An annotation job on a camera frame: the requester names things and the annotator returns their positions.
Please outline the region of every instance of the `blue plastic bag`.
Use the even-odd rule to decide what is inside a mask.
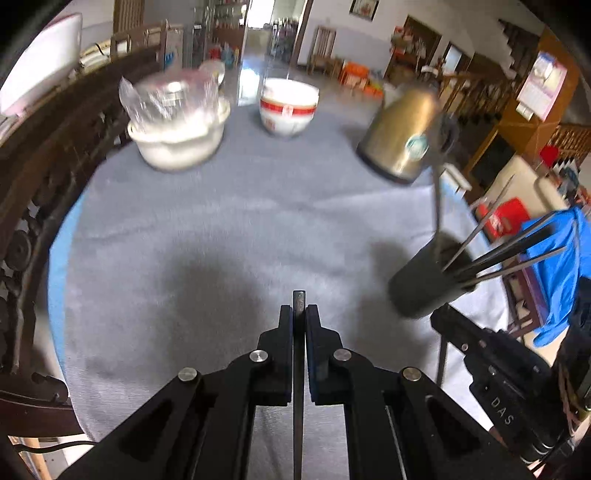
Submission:
[[[536,220],[522,225],[527,228]],[[548,345],[569,324],[579,277],[591,278],[591,229],[578,207],[556,212],[550,222],[554,233],[546,240],[527,250],[528,258],[537,257],[555,248],[567,246],[560,255],[533,265],[548,304],[548,318],[535,330],[534,346]]]

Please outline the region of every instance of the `white container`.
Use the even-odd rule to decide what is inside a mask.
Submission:
[[[0,89],[0,112],[22,115],[64,80],[78,64],[82,15],[73,14],[46,26],[22,53]]]
[[[270,133],[289,137],[302,132],[318,105],[319,90],[295,80],[271,78],[262,89],[262,124]]]
[[[230,102],[220,98],[218,123],[210,128],[196,123],[180,130],[143,134],[136,132],[130,122],[127,131],[149,165],[157,170],[183,170],[204,162],[216,151],[229,115]]]

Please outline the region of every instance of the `table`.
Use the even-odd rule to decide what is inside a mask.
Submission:
[[[430,174],[412,186],[378,177],[354,152],[369,119],[335,108],[321,102],[311,125],[284,140],[263,131],[256,106],[237,107],[218,152],[197,168],[159,173],[131,144],[98,169],[71,239],[59,352],[90,437],[182,367],[212,372],[253,349],[295,289],[346,348],[435,377],[438,335],[427,318],[400,318],[386,292],[433,232]],[[459,239],[474,228],[453,194],[443,211]],[[483,237],[470,250],[486,251]],[[499,279],[454,306],[481,326],[507,326]],[[488,428],[451,350],[444,389]],[[304,476],[348,478],[342,409],[311,406],[308,393],[305,402]],[[291,477],[291,424],[290,408],[257,409],[249,478]]]

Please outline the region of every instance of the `gold electric kettle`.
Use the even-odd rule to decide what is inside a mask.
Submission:
[[[359,142],[361,159],[387,178],[411,183],[426,166],[427,151],[432,160],[433,155],[446,154],[459,128],[442,113],[437,93],[421,83],[396,89],[395,99],[378,112]]]

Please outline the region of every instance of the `black cup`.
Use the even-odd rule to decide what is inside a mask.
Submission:
[[[403,316],[419,319],[456,300],[476,286],[462,288],[450,272],[472,262],[464,250],[446,270],[442,268],[460,248],[450,235],[441,232],[441,253],[435,260],[434,239],[420,249],[388,282],[392,304]]]

